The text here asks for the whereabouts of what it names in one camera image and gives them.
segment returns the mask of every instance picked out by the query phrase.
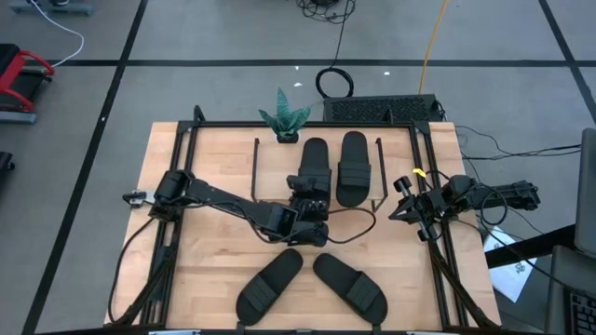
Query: yellow tag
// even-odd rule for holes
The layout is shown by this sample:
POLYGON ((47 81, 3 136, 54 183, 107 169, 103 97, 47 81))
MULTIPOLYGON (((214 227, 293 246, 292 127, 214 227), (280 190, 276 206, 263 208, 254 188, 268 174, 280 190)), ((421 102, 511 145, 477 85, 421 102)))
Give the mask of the yellow tag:
POLYGON ((421 175, 422 178, 427 177, 427 174, 425 173, 425 171, 421 170, 420 168, 415 168, 414 170, 412 170, 412 172, 421 175))

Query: wooden tabletop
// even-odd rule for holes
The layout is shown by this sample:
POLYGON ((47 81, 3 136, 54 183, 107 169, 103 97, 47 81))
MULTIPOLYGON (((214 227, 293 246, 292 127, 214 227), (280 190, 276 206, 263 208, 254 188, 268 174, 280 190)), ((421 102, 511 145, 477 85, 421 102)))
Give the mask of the wooden tabletop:
MULTIPOLYGON (((169 161, 176 123, 154 123, 142 165, 139 189, 154 190, 169 161)), ((297 144, 276 144, 268 128, 200 128, 193 172, 213 186, 250 198, 254 139, 260 141, 257 198, 287 199, 288 174, 296 174, 304 141, 321 137, 330 148, 332 179, 342 138, 349 128, 306 128, 297 144)), ((387 216, 401 195, 392 182, 413 174, 413 154, 406 129, 359 128, 369 143, 372 165, 371 199, 382 195, 378 175, 378 151, 374 142, 382 139, 389 198, 376 214, 375 228, 346 245, 328 243, 324 248, 300 246, 304 257, 302 271, 281 294, 269 313, 253 328, 265 329, 362 329, 371 326, 341 301, 313 273, 314 259, 329 252, 357 270, 364 271, 386 295, 389 313, 384 330, 440 329, 439 309, 433 285, 427 245, 418 240, 417 225, 390 221, 387 216)), ((439 170, 447 175, 463 174, 454 125, 431 124, 439 170)), ((424 140, 419 137, 423 155, 424 140)), ((148 206, 132 210, 126 239, 148 220, 148 206)), ((472 212, 460 215, 462 221, 476 224, 472 212)), ((360 212, 338 213, 328 220, 330 236, 345 239, 365 229, 370 217, 360 212)), ((157 224, 131 243, 122 261, 115 291, 115 315, 121 315, 147 280, 157 224)), ((479 233, 463 223, 452 223, 454 250, 462 284, 494 322, 500 323, 488 267, 479 233)), ((268 245, 254 235, 241 219, 213 208, 187 210, 184 215, 174 284, 169 302, 169 328, 235 328, 236 299, 249 280, 272 261, 284 245, 268 245)), ((445 281, 452 324, 457 324, 453 293, 445 281)))

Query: green plant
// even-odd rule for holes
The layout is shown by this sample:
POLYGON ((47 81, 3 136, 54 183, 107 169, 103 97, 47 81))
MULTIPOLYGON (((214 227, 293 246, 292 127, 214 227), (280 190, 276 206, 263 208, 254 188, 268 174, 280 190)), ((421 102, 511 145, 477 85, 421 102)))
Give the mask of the green plant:
POLYGON ((259 110, 261 117, 270 126, 273 131, 282 138, 290 138, 298 129, 305 125, 308 116, 310 115, 310 109, 312 106, 305 108, 299 108, 295 111, 290 112, 290 105, 288 104, 288 98, 281 88, 278 87, 278 112, 273 117, 266 111, 259 110))

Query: white paper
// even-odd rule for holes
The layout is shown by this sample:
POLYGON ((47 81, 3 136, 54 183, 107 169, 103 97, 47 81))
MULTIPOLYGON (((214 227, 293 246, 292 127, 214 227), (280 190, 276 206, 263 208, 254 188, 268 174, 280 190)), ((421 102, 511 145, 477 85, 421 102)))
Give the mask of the white paper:
MULTIPOLYGON (((503 243, 512 244, 515 240, 511 238, 507 233, 504 233, 499 227, 495 227, 492 233, 503 243)), ((488 236, 484 241, 484 252, 500 248, 503 245, 497 242, 494 237, 488 236)), ((536 258, 532 258, 530 261, 532 264, 536 263, 536 258)), ((528 277, 532 272, 532 266, 525 261, 513 263, 510 265, 501 266, 498 268, 490 269, 491 281, 493 287, 501 292, 504 296, 508 297, 512 302, 516 302, 522 293, 525 282, 528 281, 528 277)))

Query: yellow cable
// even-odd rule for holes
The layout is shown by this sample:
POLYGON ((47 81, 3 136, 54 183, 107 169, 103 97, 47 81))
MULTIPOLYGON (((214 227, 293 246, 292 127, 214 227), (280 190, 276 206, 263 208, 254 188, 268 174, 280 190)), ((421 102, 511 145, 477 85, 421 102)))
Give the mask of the yellow cable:
POLYGON ((432 37, 430 38, 430 43, 428 44, 427 53, 425 55, 425 62, 422 64, 422 75, 420 76, 420 86, 418 87, 418 95, 422 94, 422 87, 425 85, 425 79, 427 77, 427 63, 428 58, 430 58, 430 52, 432 50, 432 45, 435 44, 435 40, 437 39, 437 32, 439 31, 439 26, 441 20, 443 20, 443 14, 445 14, 445 8, 449 0, 443 0, 443 5, 440 8, 439 18, 437 19, 437 23, 435 23, 435 30, 432 32, 432 37))

